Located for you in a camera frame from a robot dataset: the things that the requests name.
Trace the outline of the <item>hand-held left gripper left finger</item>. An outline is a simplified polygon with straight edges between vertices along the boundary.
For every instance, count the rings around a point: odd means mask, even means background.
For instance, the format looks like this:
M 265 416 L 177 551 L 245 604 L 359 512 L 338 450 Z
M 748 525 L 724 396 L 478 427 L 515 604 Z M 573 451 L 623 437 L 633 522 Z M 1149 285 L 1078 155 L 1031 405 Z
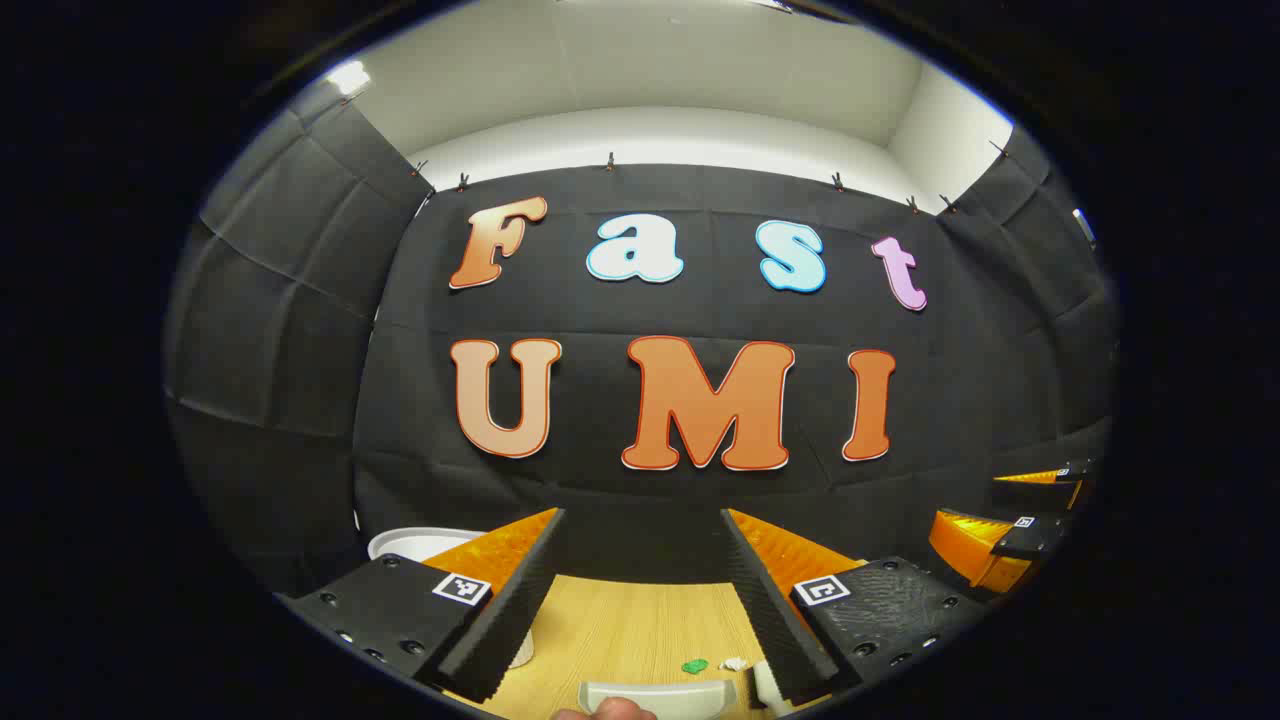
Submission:
M 302 623 L 397 676 L 492 698 L 556 579 L 563 509 L 548 509 L 430 559 L 384 552 L 301 596 Z

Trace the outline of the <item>wooden desktop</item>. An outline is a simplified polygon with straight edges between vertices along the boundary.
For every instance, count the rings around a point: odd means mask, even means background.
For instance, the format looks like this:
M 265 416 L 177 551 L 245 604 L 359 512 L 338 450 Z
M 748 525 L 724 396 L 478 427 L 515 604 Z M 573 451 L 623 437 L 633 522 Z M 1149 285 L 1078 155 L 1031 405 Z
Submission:
M 764 660 L 735 588 L 639 584 L 557 577 L 531 628 L 532 659 L 509 670 L 480 707 L 509 720 L 549 720 L 579 708 L 584 682 L 678 684 L 732 680 L 739 706 L 721 720 L 774 720 L 748 705 L 748 674 L 719 669 L 728 657 Z M 705 659 L 689 675 L 681 665 Z

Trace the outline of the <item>small grey broom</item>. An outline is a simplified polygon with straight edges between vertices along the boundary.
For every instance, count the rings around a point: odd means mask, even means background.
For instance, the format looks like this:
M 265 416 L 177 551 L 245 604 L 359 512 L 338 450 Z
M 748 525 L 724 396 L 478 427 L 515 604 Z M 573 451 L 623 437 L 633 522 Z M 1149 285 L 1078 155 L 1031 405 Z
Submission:
M 750 708 L 768 710 L 774 717 L 783 717 L 794 712 L 795 707 L 782 696 L 780 684 L 767 661 L 753 664 L 746 674 Z

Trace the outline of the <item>grey translucent dustpan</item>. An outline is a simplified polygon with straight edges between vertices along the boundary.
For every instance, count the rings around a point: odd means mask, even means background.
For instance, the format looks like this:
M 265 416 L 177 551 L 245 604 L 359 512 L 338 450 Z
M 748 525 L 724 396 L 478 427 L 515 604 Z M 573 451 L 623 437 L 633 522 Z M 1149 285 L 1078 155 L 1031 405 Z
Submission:
M 628 700 L 655 720 L 721 720 L 739 706 L 736 685 L 728 679 L 667 685 L 584 682 L 577 703 L 594 714 L 609 698 Z

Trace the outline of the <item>white ribbed garbage bin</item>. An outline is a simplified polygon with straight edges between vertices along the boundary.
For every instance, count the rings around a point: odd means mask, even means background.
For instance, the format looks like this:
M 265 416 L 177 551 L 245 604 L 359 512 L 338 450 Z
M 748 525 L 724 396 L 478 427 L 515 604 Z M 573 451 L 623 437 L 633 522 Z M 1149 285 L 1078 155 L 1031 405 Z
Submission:
M 367 543 L 370 559 L 393 553 L 470 580 L 489 582 L 497 594 L 517 566 L 500 561 L 493 568 L 468 544 L 485 536 L 484 530 L 448 527 L 402 527 L 374 536 Z

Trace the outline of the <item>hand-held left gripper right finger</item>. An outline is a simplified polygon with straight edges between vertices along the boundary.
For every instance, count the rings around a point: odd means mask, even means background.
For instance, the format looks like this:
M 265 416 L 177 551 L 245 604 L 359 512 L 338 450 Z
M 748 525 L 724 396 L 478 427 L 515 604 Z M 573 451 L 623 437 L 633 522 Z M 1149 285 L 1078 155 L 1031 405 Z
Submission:
M 887 682 L 989 612 L 905 559 L 850 559 L 733 509 L 719 516 L 730 580 L 794 705 Z

